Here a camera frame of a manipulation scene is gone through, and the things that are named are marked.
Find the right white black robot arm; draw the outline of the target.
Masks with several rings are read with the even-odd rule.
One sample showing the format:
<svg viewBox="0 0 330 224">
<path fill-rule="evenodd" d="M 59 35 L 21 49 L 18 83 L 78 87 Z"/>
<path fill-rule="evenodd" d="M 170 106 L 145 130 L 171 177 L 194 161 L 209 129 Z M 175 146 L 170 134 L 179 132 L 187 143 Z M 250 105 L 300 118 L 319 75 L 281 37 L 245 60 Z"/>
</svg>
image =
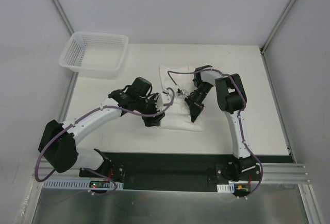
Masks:
<svg viewBox="0 0 330 224">
<path fill-rule="evenodd" d="M 221 169 L 221 175 L 231 181 L 244 180 L 256 167 L 251 155 L 247 131 L 244 124 L 244 109 L 247 97 L 239 74 L 222 74 L 212 66 L 197 67 L 194 71 L 193 84 L 196 89 L 186 98 L 191 121 L 195 122 L 204 109 L 203 101 L 214 87 L 217 103 L 224 112 L 232 138 L 232 160 Z"/>
</svg>

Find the white t shirt robot print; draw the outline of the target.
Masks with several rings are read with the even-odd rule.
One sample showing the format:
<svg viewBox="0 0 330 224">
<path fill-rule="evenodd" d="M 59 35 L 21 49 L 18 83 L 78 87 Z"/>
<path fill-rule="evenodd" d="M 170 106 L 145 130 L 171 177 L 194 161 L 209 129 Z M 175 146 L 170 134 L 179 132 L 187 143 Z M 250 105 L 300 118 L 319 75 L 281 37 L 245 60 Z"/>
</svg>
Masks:
<svg viewBox="0 0 330 224">
<path fill-rule="evenodd" d="M 160 83 L 163 90 L 172 88 L 175 92 L 182 90 L 189 94 L 194 90 L 193 75 L 191 66 L 165 66 L 159 67 Z M 195 122 L 191 121 L 190 111 L 183 96 L 175 94 L 173 105 L 165 112 L 165 117 L 160 122 L 162 129 L 182 130 L 182 131 L 202 131 L 202 119 L 197 118 Z"/>
</svg>

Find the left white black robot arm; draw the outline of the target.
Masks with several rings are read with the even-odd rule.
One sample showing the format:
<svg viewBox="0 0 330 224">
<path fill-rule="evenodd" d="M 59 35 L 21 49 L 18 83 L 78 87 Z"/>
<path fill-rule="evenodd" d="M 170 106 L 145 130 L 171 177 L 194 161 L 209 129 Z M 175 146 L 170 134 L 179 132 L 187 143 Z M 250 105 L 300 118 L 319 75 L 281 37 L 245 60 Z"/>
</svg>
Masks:
<svg viewBox="0 0 330 224">
<path fill-rule="evenodd" d="M 58 173 L 71 168 L 88 168 L 97 177 L 108 176 L 110 159 L 99 149 L 86 150 L 77 145 L 99 127 L 126 113 L 141 116 L 147 127 L 158 127 L 165 116 L 160 100 L 161 95 L 152 91 L 152 84 L 138 77 L 131 85 L 112 91 L 99 107 L 78 118 L 48 122 L 38 151 Z"/>
</svg>

